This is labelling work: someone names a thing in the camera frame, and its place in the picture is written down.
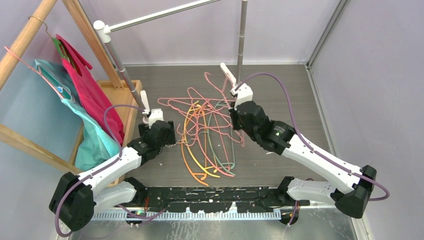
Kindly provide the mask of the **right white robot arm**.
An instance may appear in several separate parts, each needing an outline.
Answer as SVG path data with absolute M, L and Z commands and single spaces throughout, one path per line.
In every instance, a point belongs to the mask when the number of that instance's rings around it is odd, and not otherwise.
M 234 130 L 243 131 L 264 150 L 294 160 L 325 178 L 311 181 L 284 177 L 275 192 L 281 204 L 322 202 L 334 205 L 349 217 L 363 217 L 374 190 L 368 179 L 375 180 L 375 168 L 354 166 L 335 157 L 285 122 L 270 120 L 254 101 L 240 105 L 232 102 L 228 110 Z

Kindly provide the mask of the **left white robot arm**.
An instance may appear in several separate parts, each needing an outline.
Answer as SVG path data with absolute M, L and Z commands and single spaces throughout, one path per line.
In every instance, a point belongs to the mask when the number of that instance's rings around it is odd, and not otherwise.
M 146 200 L 145 186 L 133 177 L 109 186 L 118 177 L 154 159 L 166 145 L 176 143 L 173 121 L 157 120 L 138 126 L 139 138 L 130 141 L 120 152 L 98 166 L 59 180 L 48 208 L 54 213 L 54 226 L 61 237 L 81 230 L 95 214 L 114 206 L 131 203 L 141 206 Z M 70 232 L 61 231 L 65 224 Z

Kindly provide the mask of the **orange plastic hanger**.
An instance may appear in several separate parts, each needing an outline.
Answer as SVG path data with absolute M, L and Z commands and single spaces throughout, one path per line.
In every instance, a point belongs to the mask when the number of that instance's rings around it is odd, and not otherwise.
M 194 106 L 190 106 L 186 116 L 184 118 L 184 123 L 183 123 L 183 131 L 181 134 L 181 155 L 182 155 L 182 159 L 184 161 L 185 166 L 187 167 L 188 172 L 190 173 L 190 175 L 200 184 L 208 187 L 209 184 L 205 182 L 205 179 L 208 176 L 207 170 L 205 169 L 205 167 L 196 159 L 195 155 L 193 154 L 193 152 L 190 149 L 189 146 L 189 140 L 187 139 L 187 126 L 189 124 L 189 121 L 193 118 L 191 113 L 195 113 L 195 108 Z M 189 165 L 189 161 L 186 158 L 185 155 L 185 150 L 188 150 L 188 153 L 190 155 L 190 157 L 192 158 L 192 160 L 196 163 L 196 165 L 201 169 L 201 172 L 193 172 L 192 168 Z

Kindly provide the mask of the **yellow plastic hanger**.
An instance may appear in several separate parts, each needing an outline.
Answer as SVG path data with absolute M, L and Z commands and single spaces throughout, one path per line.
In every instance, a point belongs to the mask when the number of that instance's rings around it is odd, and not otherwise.
M 199 140 L 199 133 L 195 133 L 194 134 L 194 138 L 188 139 L 187 135 L 190 133 L 190 129 L 187 129 L 187 126 L 189 125 L 190 122 L 193 122 L 193 127 L 196 128 L 198 126 L 197 122 L 192 121 L 193 117 L 197 117 L 198 113 L 202 113 L 202 107 L 200 105 L 198 105 L 198 101 L 194 102 L 190 108 L 188 109 L 188 111 L 186 112 L 186 116 L 184 119 L 184 123 L 183 123 L 183 131 L 181 134 L 181 154 L 182 154 L 182 159 L 189 171 L 189 173 L 193 176 L 193 178 L 199 182 L 200 184 L 204 185 L 204 186 L 209 186 L 206 182 L 204 182 L 204 180 L 210 176 L 213 178 L 220 178 L 219 175 L 210 173 L 208 170 L 212 169 L 212 171 L 214 173 L 216 173 L 218 170 L 216 167 L 212 166 L 208 166 L 207 162 L 208 162 L 208 154 L 205 151 L 203 153 L 204 159 L 205 159 L 205 163 L 202 164 L 200 163 L 195 155 L 193 154 L 193 152 L 191 151 L 190 146 L 192 146 L 193 144 L 195 144 L 195 142 L 197 140 Z M 187 159 L 186 159 L 186 155 L 185 155 L 185 149 L 187 149 L 189 156 L 191 157 L 191 159 L 196 163 L 196 165 L 200 168 L 201 172 L 193 172 L 191 166 L 189 165 Z

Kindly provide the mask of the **wooden clothes rack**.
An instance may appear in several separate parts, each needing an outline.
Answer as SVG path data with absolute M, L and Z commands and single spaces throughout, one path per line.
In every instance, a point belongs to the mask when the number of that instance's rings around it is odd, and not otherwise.
M 74 160 L 82 130 L 78 128 L 74 138 L 53 133 L 57 106 L 50 90 L 28 67 L 19 67 L 16 58 L 27 51 L 47 50 L 43 39 L 33 40 L 55 5 L 54 0 L 25 1 L 23 7 L 34 7 L 33 14 L 20 9 L 3 12 L 6 25 L 20 33 L 10 47 L 14 54 L 6 53 L 0 63 L 0 118 L 9 120 L 0 126 L 0 168 L 4 183 L 16 183 L 18 188 L 55 187 L 64 173 L 76 170 L 59 153 L 60 148 L 67 149 Z

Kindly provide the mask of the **teal t-shirt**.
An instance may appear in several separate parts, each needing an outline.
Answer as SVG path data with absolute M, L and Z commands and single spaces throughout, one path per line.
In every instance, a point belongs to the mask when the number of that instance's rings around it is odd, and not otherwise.
M 35 69 L 63 96 L 61 102 L 82 119 L 83 140 L 77 150 L 75 166 L 88 171 L 117 155 L 118 144 L 82 107 L 82 98 L 66 69 L 61 64 L 42 59 L 35 59 L 34 63 Z

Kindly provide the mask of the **red t-shirt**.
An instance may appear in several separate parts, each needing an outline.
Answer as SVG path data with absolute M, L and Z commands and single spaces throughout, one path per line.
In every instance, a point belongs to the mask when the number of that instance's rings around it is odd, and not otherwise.
M 91 75 L 92 65 L 62 36 L 57 34 L 56 39 L 61 42 L 72 59 L 72 62 L 69 62 L 63 58 L 62 65 L 74 84 L 80 104 L 105 132 L 111 131 L 122 145 L 125 137 L 123 122 L 114 108 L 110 109 L 104 117 L 105 111 L 112 106 L 112 103 Z

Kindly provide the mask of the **silver metal clothes rack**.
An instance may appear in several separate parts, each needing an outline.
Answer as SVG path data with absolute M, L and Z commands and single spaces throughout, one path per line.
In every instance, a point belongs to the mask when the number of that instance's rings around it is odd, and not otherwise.
M 221 98 L 220 63 L 235 69 L 242 3 L 218 0 L 113 31 L 111 42 L 130 76 L 141 80 L 152 108 L 158 98 L 181 98 L 192 87 Z

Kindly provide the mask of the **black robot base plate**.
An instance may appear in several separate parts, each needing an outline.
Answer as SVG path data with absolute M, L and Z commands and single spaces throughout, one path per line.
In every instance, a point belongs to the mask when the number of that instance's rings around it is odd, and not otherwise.
M 137 186 L 124 203 L 133 215 L 155 221 L 277 220 L 294 224 L 309 200 L 284 200 L 275 187 L 146 187 Z

